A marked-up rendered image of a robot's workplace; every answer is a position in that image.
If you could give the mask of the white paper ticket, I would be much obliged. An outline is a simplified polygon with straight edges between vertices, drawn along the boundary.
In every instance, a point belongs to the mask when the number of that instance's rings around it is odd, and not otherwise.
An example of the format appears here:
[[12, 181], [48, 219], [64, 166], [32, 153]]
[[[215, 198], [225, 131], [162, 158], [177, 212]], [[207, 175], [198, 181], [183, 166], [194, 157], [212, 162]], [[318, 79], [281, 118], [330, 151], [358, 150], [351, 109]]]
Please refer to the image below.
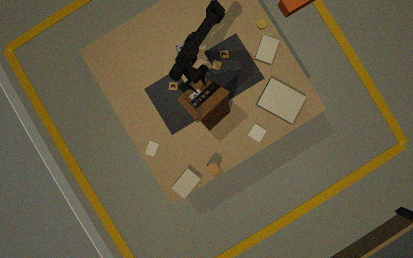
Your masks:
[[198, 93], [194, 92], [193, 94], [191, 94], [191, 95], [189, 96], [189, 98], [190, 98], [191, 100], [193, 100], [194, 98], [196, 98], [197, 95], [199, 95], [199, 94], [201, 93], [201, 90], [199, 90], [199, 89], [197, 89], [196, 91], [197, 91]]

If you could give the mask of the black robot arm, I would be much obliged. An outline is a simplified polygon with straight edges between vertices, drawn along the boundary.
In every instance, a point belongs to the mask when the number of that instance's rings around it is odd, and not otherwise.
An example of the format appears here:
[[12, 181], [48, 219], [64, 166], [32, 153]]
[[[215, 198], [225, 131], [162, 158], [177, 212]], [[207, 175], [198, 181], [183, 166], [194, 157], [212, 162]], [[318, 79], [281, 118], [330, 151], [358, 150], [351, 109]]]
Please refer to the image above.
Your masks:
[[[209, 33], [211, 28], [220, 23], [224, 18], [225, 9], [219, 4], [217, 0], [212, 0], [205, 10], [205, 19], [197, 29], [196, 32], [192, 32], [185, 40], [185, 44], [180, 48], [177, 57], [175, 58], [175, 64], [169, 72], [169, 76], [172, 80], [178, 81], [182, 77], [182, 74], [186, 69], [190, 69], [197, 60], [197, 54], [199, 52], [199, 46]], [[191, 62], [192, 61], [192, 62]], [[191, 62], [191, 64], [190, 64]], [[192, 71], [188, 74], [188, 77], [194, 82], [201, 80], [203, 74], [200, 68], [192, 68]]]

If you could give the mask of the yellow round disc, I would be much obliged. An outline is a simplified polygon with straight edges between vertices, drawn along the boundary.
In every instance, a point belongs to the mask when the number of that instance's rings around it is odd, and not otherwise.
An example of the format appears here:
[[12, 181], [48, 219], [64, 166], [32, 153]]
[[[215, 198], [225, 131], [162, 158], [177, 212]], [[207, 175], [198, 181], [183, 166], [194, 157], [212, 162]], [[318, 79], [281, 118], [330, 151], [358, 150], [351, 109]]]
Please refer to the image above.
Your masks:
[[264, 28], [266, 28], [266, 26], [267, 26], [266, 20], [264, 20], [264, 19], [259, 19], [259, 20], [257, 21], [257, 28], [259, 28], [259, 29], [264, 29]]

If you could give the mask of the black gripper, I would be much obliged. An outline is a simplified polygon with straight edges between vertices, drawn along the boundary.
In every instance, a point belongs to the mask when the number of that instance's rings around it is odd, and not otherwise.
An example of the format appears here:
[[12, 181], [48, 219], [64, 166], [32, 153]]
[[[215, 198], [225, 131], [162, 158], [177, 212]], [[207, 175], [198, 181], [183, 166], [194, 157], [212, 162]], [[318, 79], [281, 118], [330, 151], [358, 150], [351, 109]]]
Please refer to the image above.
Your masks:
[[[201, 65], [200, 67], [199, 67], [201, 70], [202, 70], [202, 72], [203, 72], [203, 74], [201, 75], [201, 77], [202, 77], [202, 83], [206, 86], [206, 84], [205, 84], [205, 73], [206, 72], [208, 72], [209, 71], [209, 68], [208, 68], [208, 66], [206, 66], [206, 65]], [[184, 75], [185, 75], [185, 77], [188, 79], [188, 81], [186, 81], [185, 83], [184, 82], [182, 82], [181, 84], [179, 84], [179, 89], [184, 93], [186, 90], [193, 90], [194, 92], [196, 92], [196, 93], [198, 93], [191, 85], [190, 85], [190, 83], [192, 82], [192, 80], [188, 77], [188, 74], [190, 73], [192, 71], [192, 67], [190, 67], [190, 69], [186, 69], [185, 71], [184, 71]]]

